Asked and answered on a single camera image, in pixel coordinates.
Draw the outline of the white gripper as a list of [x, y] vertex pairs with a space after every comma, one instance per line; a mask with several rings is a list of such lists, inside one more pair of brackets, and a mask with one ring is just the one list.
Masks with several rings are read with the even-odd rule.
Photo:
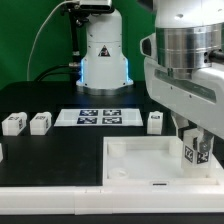
[[190, 80], [179, 80], [168, 76], [165, 68], [146, 57], [144, 72], [149, 96], [173, 111], [171, 118], [179, 139], [183, 139], [188, 120], [200, 126], [198, 152], [204, 154], [213, 149], [214, 135], [224, 139], [223, 64], [213, 63], [211, 67], [194, 70]]

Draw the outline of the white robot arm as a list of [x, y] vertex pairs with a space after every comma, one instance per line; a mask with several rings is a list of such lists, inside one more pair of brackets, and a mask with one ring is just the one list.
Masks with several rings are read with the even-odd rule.
[[[140, 41], [150, 98], [199, 127], [197, 149], [224, 139], [224, 0], [137, 0], [155, 15]], [[87, 13], [87, 54], [78, 87], [116, 93], [133, 84], [121, 50], [121, 15], [112, 0], [80, 0]]]

